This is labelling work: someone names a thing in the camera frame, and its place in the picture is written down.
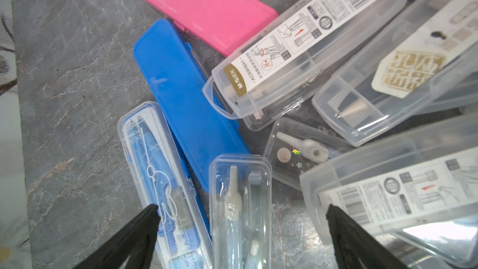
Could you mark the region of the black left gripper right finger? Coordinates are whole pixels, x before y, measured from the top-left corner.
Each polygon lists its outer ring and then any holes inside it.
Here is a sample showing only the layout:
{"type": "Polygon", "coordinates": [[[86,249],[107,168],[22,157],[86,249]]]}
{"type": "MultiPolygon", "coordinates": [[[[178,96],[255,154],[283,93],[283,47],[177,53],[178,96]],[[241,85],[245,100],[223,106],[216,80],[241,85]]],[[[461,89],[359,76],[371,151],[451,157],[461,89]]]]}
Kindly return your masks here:
{"type": "Polygon", "coordinates": [[[330,205],[326,219],[340,269],[405,269],[396,256],[341,208],[330,205]]]}

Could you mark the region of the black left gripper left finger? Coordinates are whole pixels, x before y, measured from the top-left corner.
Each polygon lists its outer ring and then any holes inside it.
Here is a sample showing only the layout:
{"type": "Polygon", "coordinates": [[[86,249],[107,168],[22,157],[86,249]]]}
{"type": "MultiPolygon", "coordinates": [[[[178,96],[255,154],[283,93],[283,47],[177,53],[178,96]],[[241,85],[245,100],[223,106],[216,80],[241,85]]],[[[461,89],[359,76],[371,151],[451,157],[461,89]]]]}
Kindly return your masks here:
{"type": "Polygon", "coordinates": [[[150,204],[112,238],[75,267],[77,269],[148,269],[154,255],[161,217],[150,204]]]}

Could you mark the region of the blue opaque plastic case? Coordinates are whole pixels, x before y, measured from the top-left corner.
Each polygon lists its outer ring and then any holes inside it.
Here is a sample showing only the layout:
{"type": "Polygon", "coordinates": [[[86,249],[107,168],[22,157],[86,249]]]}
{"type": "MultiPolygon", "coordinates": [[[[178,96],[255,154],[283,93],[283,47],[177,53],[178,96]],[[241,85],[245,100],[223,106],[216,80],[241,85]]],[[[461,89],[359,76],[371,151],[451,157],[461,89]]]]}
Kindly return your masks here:
{"type": "Polygon", "coordinates": [[[209,166],[221,154],[250,151],[234,120],[221,116],[202,93],[206,78],[174,25],[156,21],[135,43],[133,56],[205,191],[209,166]]]}

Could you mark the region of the clear case blue compass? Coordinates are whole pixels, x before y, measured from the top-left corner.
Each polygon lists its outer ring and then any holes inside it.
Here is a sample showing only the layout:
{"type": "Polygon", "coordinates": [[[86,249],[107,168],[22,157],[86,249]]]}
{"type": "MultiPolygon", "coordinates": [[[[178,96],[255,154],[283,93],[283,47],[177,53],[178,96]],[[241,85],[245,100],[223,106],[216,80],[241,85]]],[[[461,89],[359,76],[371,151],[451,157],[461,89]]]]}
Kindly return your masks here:
{"type": "Polygon", "coordinates": [[[164,269],[210,269],[209,223],[159,104],[147,101],[117,126],[141,204],[158,206],[156,255],[164,269]]]}

